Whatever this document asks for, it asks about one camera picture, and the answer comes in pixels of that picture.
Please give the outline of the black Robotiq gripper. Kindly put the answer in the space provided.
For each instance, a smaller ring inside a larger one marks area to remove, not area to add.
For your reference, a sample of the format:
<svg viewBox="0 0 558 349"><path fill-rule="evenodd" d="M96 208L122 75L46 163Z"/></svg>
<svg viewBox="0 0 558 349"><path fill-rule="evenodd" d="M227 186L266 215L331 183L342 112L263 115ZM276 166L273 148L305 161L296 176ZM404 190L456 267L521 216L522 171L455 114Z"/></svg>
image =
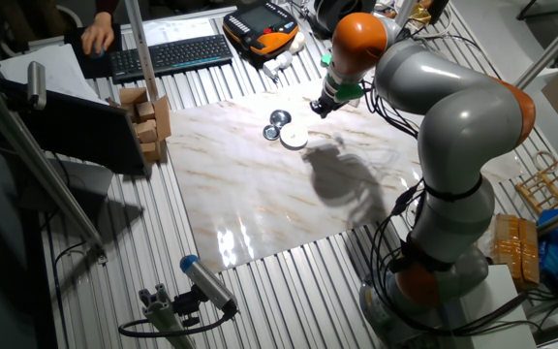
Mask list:
<svg viewBox="0 0 558 349"><path fill-rule="evenodd" d="M310 108L320 118L327 118L333 111L337 111L348 103L349 100L336 101L333 95L323 90L319 100L310 102Z"/></svg>

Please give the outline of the person's hand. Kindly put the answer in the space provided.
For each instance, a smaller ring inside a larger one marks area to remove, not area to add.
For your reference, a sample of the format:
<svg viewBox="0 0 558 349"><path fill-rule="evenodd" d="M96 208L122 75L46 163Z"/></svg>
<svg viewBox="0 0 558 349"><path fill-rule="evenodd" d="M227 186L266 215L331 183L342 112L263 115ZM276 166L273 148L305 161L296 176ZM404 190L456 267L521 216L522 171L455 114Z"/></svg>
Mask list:
<svg viewBox="0 0 558 349"><path fill-rule="evenodd" d="M100 55L107 51L114 40L112 29L112 15L100 12L95 15L92 25L87 27L81 35L83 51L86 55Z"/></svg>

